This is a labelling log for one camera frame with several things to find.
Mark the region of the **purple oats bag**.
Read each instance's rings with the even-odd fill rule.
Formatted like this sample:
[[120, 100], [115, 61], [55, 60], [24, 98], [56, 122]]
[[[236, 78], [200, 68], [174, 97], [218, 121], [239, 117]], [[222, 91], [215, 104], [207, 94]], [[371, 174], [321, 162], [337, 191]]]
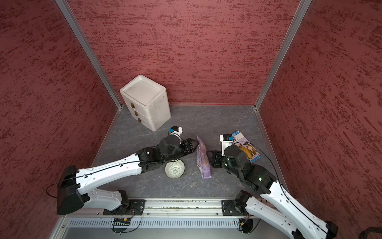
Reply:
[[198, 140], [198, 147], [197, 147], [197, 166], [201, 172], [202, 179], [210, 179], [212, 178], [211, 175], [211, 169], [210, 169], [210, 162], [207, 156], [207, 148], [202, 141], [202, 139], [197, 136]]

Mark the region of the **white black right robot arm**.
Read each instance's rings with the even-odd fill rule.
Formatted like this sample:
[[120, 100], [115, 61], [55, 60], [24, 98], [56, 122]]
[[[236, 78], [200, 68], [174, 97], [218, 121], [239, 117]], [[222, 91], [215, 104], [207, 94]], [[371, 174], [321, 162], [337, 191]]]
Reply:
[[223, 152], [208, 152], [210, 165], [223, 168], [239, 179], [248, 191], [240, 191], [234, 200], [235, 210], [258, 217], [290, 239], [334, 239], [335, 223], [324, 221], [290, 195], [270, 171], [252, 164], [238, 146]]

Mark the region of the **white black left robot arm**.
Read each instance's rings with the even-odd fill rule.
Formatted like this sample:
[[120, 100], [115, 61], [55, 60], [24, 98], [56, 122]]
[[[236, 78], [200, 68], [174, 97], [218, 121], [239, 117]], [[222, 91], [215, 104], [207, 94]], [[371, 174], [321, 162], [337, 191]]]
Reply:
[[100, 186], [115, 180], [160, 168], [196, 151], [199, 142], [171, 134], [155, 147], [143, 148], [123, 159], [92, 168], [64, 169], [57, 186], [57, 214], [67, 215], [82, 208], [105, 209], [108, 214], [121, 215], [129, 207], [124, 190], [106, 191]]

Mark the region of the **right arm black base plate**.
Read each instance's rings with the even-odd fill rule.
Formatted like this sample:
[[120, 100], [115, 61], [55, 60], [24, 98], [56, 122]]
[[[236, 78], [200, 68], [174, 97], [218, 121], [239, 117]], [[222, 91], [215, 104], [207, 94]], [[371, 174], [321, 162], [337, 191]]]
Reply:
[[221, 207], [224, 216], [247, 216], [248, 214], [245, 207], [235, 200], [222, 200]]

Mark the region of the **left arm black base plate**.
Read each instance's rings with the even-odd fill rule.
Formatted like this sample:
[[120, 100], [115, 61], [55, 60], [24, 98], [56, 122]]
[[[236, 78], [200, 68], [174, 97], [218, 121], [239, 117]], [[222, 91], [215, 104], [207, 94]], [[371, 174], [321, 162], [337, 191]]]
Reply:
[[103, 215], [106, 216], [120, 216], [120, 215], [130, 215], [130, 216], [141, 216], [145, 209], [146, 201], [143, 199], [133, 199], [129, 200], [128, 203], [122, 203], [120, 207], [115, 210], [109, 211], [104, 209]]

